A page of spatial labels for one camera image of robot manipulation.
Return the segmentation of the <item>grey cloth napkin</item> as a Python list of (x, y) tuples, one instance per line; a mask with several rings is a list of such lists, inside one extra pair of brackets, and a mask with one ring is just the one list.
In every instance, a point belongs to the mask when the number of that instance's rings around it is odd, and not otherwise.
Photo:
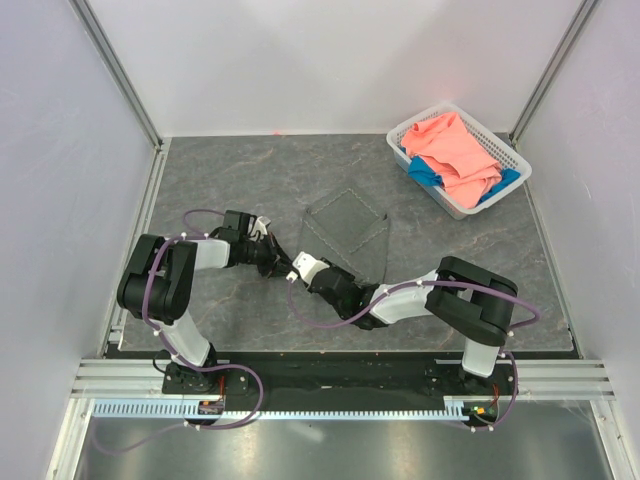
[(360, 283), (380, 283), (386, 273), (389, 236), (387, 212), (350, 182), (305, 208), (298, 249), (345, 269)]

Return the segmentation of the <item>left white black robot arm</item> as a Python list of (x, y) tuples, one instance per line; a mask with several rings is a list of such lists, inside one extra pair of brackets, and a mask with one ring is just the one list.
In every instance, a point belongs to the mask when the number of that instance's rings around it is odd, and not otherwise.
[(291, 266), (268, 218), (235, 210), (219, 215), (221, 225), (210, 232), (141, 235), (117, 289), (118, 305), (152, 329), (198, 393), (215, 389), (220, 371), (215, 348), (188, 311), (195, 273), (250, 265), (260, 276), (275, 278)]

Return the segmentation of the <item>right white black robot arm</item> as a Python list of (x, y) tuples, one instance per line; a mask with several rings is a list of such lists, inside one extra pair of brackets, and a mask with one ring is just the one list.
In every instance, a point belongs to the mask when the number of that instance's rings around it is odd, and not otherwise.
[(304, 252), (294, 267), (309, 292), (361, 329), (428, 315), (440, 319), (465, 337), (460, 386), (477, 394), (493, 383), (514, 309), (509, 299), (518, 294), (513, 281), (454, 256), (426, 275), (397, 284), (360, 284), (338, 265)]

